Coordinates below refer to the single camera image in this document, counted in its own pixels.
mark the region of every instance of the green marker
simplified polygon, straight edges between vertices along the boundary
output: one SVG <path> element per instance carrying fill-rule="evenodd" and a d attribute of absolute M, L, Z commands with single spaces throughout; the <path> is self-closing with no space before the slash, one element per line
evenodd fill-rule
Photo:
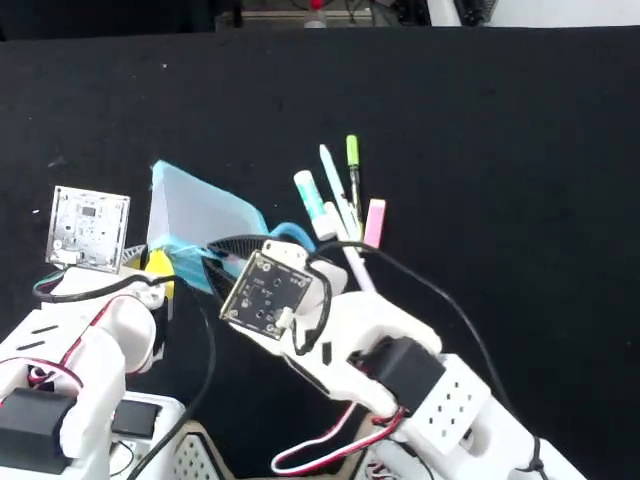
<path fill-rule="evenodd" d="M 347 135 L 347 165 L 351 179 L 351 201 L 356 212 L 358 227 L 362 235 L 362 202 L 360 201 L 360 155 L 358 153 L 358 137 Z"/>

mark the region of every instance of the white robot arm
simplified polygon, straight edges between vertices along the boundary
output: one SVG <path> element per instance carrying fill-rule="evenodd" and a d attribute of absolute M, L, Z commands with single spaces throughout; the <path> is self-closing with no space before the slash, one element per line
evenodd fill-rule
<path fill-rule="evenodd" d="M 340 294 L 344 282 L 329 278 L 337 295 L 317 336 L 326 299 L 306 256 L 295 245 L 266 242 L 239 277 L 221 318 L 282 356 L 328 397 L 363 405 L 381 418 L 404 411 L 390 438 L 410 446 L 444 479 L 584 480 L 549 442 L 527 431 L 460 357 L 442 353 L 429 326 L 379 294 Z M 314 334 L 304 353 L 303 337 Z"/>
<path fill-rule="evenodd" d="M 100 289 L 134 274 L 141 272 L 123 267 L 115 275 L 70 268 L 54 293 Z M 125 374 L 143 373 L 159 357 L 153 354 L 156 323 L 151 311 L 163 305 L 165 290 L 164 284 L 135 282 L 92 300 L 43 303 L 0 344 L 0 402 L 6 407 L 0 411 L 0 436 L 7 442 L 0 477 L 109 478 L 114 411 L 123 398 L 145 401 L 136 397 L 139 394 L 125 393 Z M 62 406 L 56 410 L 57 402 Z M 175 404 L 162 409 L 155 438 L 148 444 L 162 437 L 182 413 L 184 407 Z M 41 445 L 25 434 L 37 431 L 29 422 L 42 428 Z M 48 430 L 43 426 L 47 422 Z M 22 438 L 30 444 L 20 445 Z M 138 453 L 148 449 L 141 447 Z M 145 478 L 172 478 L 152 470 Z"/>

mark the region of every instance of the black table surface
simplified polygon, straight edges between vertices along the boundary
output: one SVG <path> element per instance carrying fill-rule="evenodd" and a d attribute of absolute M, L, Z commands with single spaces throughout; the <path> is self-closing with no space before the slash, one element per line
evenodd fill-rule
<path fill-rule="evenodd" d="M 34 307 L 30 287 L 48 271 L 53 185 L 130 195 L 129 244 L 144 241 L 158 158 L 254 203 L 269 225 L 310 228 L 291 177 L 311 168 L 322 178 L 318 143 L 343 158 L 356 132 L 365 197 L 388 201 L 384 250 L 461 302 L 528 428 L 591 478 L 630 478 L 639 42 L 640 29 L 622 28 L 0 44 L 0 333 Z M 385 296 L 486 378 L 446 305 L 368 264 Z M 182 320 L 173 373 L 160 366 L 142 388 L 188 401 L 204 351 L 191 349 L 197 318 Z M 341 406 L 216 330 L 215 388 L 197 418 L 238 475 L 266 473 L 274 453 L 323 432 Z"/>

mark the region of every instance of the white circuit board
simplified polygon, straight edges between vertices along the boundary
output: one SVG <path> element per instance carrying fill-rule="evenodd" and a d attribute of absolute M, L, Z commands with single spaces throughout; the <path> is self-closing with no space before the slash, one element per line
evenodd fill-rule
<path fill-rule="evenodd" d="M 129 197 L 55 188 L 46 261 L 118 273 L 129 219 Z"/>

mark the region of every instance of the white wall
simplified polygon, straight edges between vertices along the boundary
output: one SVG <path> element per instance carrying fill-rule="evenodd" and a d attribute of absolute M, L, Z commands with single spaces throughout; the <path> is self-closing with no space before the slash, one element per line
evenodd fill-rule
<path fill-rule="evenodd" d="M 640 25 L 640 0 L 498 0 L 490 25 L 504 27 Z"/>

